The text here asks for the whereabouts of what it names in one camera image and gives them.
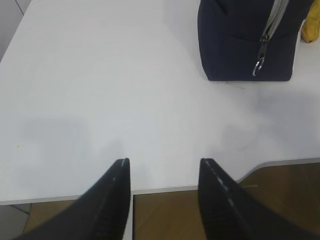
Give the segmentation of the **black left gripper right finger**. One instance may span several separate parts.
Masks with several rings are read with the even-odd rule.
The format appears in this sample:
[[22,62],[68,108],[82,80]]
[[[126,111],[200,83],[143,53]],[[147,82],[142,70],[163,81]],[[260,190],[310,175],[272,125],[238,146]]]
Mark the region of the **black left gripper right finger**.
[[212,158],[199,165],[198,205],[208,240],[318,240],[265,207]]

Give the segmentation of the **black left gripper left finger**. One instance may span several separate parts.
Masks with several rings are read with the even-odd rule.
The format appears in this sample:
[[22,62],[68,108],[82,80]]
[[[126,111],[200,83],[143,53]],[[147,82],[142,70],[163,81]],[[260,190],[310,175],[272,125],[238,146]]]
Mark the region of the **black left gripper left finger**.
[[19,240],[121,240],[131,202],[130,160],[116,160],[65,210]]

